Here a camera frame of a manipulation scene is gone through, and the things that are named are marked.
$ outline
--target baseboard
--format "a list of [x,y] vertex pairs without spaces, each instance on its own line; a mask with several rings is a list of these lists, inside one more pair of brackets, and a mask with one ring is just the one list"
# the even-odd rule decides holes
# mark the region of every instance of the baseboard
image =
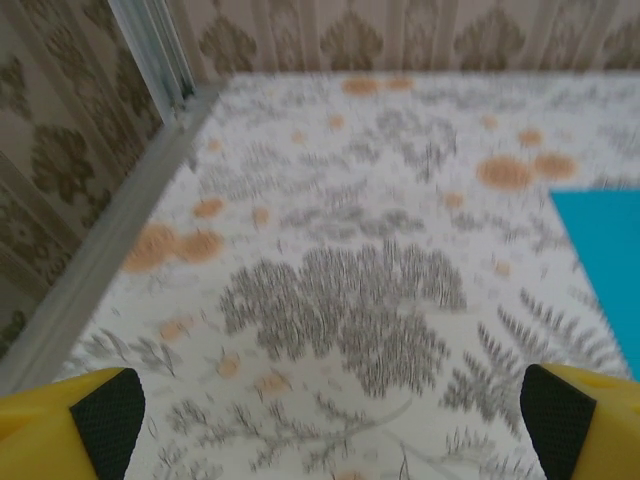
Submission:
[[180,121],[156,135],[86,240],[0,362],[0,396],[52,381],[86,326],[140,228],[181,163],[222,87],[190,99]]

